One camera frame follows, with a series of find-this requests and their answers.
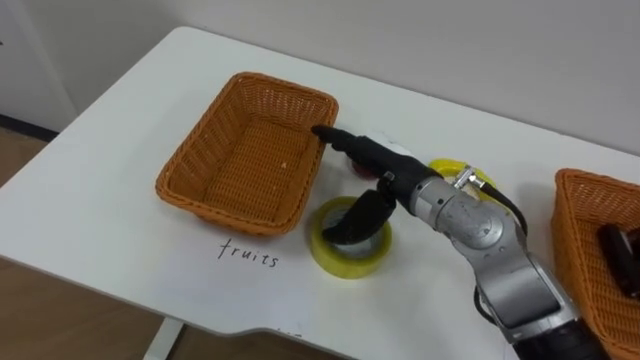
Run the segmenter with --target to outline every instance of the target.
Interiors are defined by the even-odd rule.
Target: table leg
[[[167,360],[171,349],[176,344],[184,323],[171,318],[164,318],[160,329],[153,338],[147,353],[142,360]]]

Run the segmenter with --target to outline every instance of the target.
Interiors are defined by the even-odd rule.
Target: basket rim
[[[270,83],[275,83],[278,86],[295,88],[298,91],[304,91],[318,98],[324,98],[324,100],[328,104],[327,115],[325,117],[328,124],[332,125],[336,120],[338,110],[339,110],[338,101],[333,96],[325,92],[322,92],[310,87],[306,87],[303,85],[299,85],[287,80],[282,80],[269,75],[257,73],[257,72],[245,71],[245,72],[237,73],[233,75],[225,83],[220,93],[216,96],[216,98],[209,105],[209,107],[203,112],[203,115],[201,115],[201,118],[197,122],[195,127],[188,133],[186,138],[182,141],[182,143],[178,146],[175,152],[171,155],[169,160],[167,160],[165,165],[162,167],[162,170],[160,171],[156,179],[156,184],[155,184],[156,194],[160,197],[160,199],[164,200],[165,202],[171,205],[174,205],[178,208],[181,208],[183,210],[187,210],[192,213],[194,212],[192,210],[200,210],[202,212],[206,212],[207,216],[210,216],[211,218],[215,218],[215,222],[218,222],[224,226],[228,226],[228,224],[223,223],[224,220],[233,220],[239,223],[245,223],[248,225],[257,226],[265,230],[271,230],[271,231],[286,230],[293,223],[295,223],[302,215],[301,207],[303,207],[303,204],[306,204],[306,200],[310,195],[310,187],[315,178],[313,174],[317,172],[319,163],[321,161],[321,158],[325,149],[325,144],[323,143],[320,143],[318,146],[318,149],[316,150],[316,154],[313,157],[313,162],[310,166],[311,171],[309,172],[309,175],[306,176],[305,178],[304,185],[302,186],[302,192],[301,192],[302,195],[297,199],[296,206],[292,208],[291,212],[287,214],[284,220],[279,222],[269,221],[269,220],[258,220],[252,217],[234,214],[224,209],[207,205],[200,200],[194,200],[194,199],[188,198],[184,195],[181,195],[171,190],[169,187],[170,179],[175,171],[174,163],[179,162],[180,159],[182,159],[182,157],[189,150],[191,143],[196,138],[198,138],[198,136],[202,132],[202,129],[205,125],[205,122],[202,121],[202,116],[204,116],[204,114],[206,114],[207,112],[215,112],[222,104],[224,104],[225,100],[228,99],[228,97],[230,96],[231,91],[234,90],[236,86],[239,86],[239,80],[243,78],[257,78],[260,80],[268,81]]]

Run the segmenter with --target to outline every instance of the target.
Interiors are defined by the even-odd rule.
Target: wall baseboard
[[[2,114],[0,114],[0,127],[46,142],[50,142],[58,136],[58,133],[55,131],[16,120]]]

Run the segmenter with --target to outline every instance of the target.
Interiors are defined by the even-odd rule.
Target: orange wicker basket
[[[596,237],[607,223],[625,231],[640,227],[640,186],[572,169],[560,170],[556,184],[556,274],[607,351],[640,359],[640,302],[618,289]]]
[[[300,219],[324,151],[310,128],[333,125],[337,112],[325,93],[236,74],[164,166],[156,192],[214,224],[285,233]]]

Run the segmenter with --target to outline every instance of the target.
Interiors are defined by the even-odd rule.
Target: yellow tape roll
[[[380,234],[382,243],[380,248],[371,256],[362,259],[351,259],[332,248],[322,237],[323,223],[330,212],[347,209],[356,202],[355,197],[338,197],[326,202],[313,215],[311,224],[311,253],[318,265],[326,272],[343,279],[358,279],[374,272],[391,248],[391,225],[385,222]]]
[[[464,169],[465,165],[467,165],[467,163],[462,161],[443,158],[443,159],[435,159],[432,162],[430,162],[429,165],[427,166],[439,172],[440,175],[444,177],[455,177],[462,171],[462,169]],[[491,184],[491,186],[495,187],[496,189],[498,188],[496,184],[493,182],[493,180],[491,180],[491,178],[487,174],[485,174],[482,170],[476,168],[476,175],[480,179]],[[480,200],[493,201],[493,198],[491,196],[483,193],[482,191],[478,191],[475,188],[473,188],[473,192],[478,196]]]

